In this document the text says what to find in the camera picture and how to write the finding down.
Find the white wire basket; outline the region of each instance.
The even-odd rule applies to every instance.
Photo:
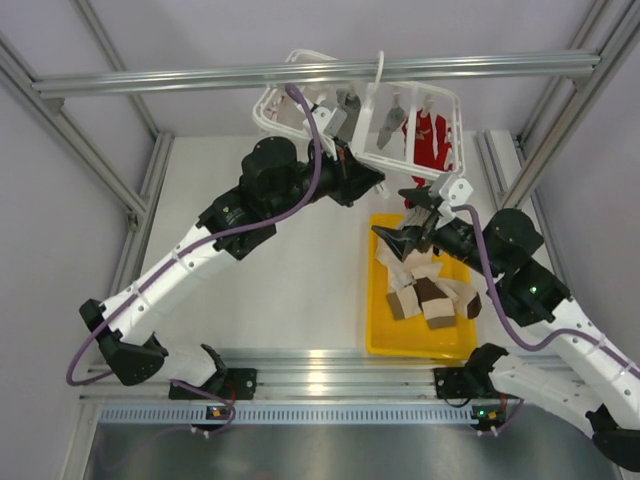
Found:
[[[384,69],[381,55],[380,70],[376,80]],[[289,54],[288,63],[313,63],[336,60],[334,57],[298,49]],[[349,142],[354,156],[361,162],[381,170],[392,170],[414,177],[433,181],[444,171],[464,175],[464,156],[462,150],[462,120],[460,99],[453,92],[420,82],[393,82],[369,84],[308,84],[302,93],[311,102],[317,103],[327,99],[336,101],[339,88],[355,88],[361,98],[362,108],[358,122]],[[390,141],[378,148],[378,131],[393,101],[399,102],[407,113],[402,128],[393,132]],[[446,140],[450,144],[445,168],[436,169],[414,163],[414,146],[416,139],[416,118],[421,106],[429,105],[432,118],[443,117],[447,125]],[[308,142],[309,133],[303,127],[304,114],[296,107],[284,91],[284,87],[270,87],[262,94],[253,108],[253,120],[261,130],[273,135],[282,135],[292,140]]]

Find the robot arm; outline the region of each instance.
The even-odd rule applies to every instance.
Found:
[[[329,196],[351,206],[384,175],[357,162],[345,144],[335,148],[335,157],[323,152],[310,202]],[[295,145],[282,137],[258,142],[242,161],[239,185],[214,200],[162,260],[122,292],[83,304],[80,314],[91,331],[108,323],[96,340],[124,385],[153,377],[218,392],[230,372],[213,349],[161,345],[154,332],[202,282],[276,234],[268,220],[290,211],[309,190],[316,161],[311,145],[309,157],[298,162]]]
[[[415,206],[412,214],[397,230],[373,229],[401,260],[414,249],[433,247],[484,273],[498,315],[516,343],[531,351],[550,345],[586,385],[526,365],[487,344],[474,351],[463,369],[467,391],[479,397],[500,391],[523,398],[576,426],[618,465],[640,471],[635,453],[640,447],[640,370],[593,325],[568,288],[533,260],[543,239],[524,213],[498,211],[479,236],[473,225],[455,216],[470,193],[468,182],[451,174],[429,189],[401,190]],[[491,279],[497,277],[494,284]],[[541,342],[526,344],[507,316]]]

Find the yellow tray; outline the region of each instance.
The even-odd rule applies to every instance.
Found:
[[[377,213],[371,225],[395,228],[402,215]],[[466,360],[477,346],[473,320],[456,314],[456,326],[431,330],[424,315],[394,320],[387,303],[387,267],[376,260],[378,236],[369,231],[369,299],[367,312],[367,350],[376,355],[429,357]],[[471,282],[469,267],[442,254],[441,277]]]

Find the white tabletop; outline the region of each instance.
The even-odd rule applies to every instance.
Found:
[[[258,140],[176,139],[143,271],[182,238],[217,196],[237,185],[240,162]],[[471,203],[486,223],[494,207],[471,133],[464,136],[464,148],[466,177],[474,187]],[[387,185],[394,192],[413,182],[389,174]],[[398,195],[384,200],[374,192],[352,208],[329,198],[305,207],[279,224],[275,237],[179,305],[175,320],[159,328],[160,338],[214,348],[364,349],[369,218],[403,210]],[[473,281],[486,291],[479,275]],[[476,321],[479,343],[510,345],[491,304],[483,300]]]

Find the red cloth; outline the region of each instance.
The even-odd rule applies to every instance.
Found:
[[[407,138],[407,126],[409,120],[405,120],[402,124],[402,133],[404,134],[405,144]],[[451,150],[451,142],[447,141],[447,133],[451,132],[451,129],[447,127],[447,120],[441,116],[436,116],[435,130],[436,130],[436,142],[437,153],[433,151],[433,123],[431,120],[431,114],[427,113],[426,117],[422,117],[422,110],[416,115],[416,140],[413,150],[413,163],[421,165],[423,167],[434,168],[436,170],[445,171],[444,164],[447,160],[449,150]],[[424,178],[413,177],[416,182],[416,186],[424,187],[426,181]],[[405,200],[404,205],[409,208],[409,201]]]

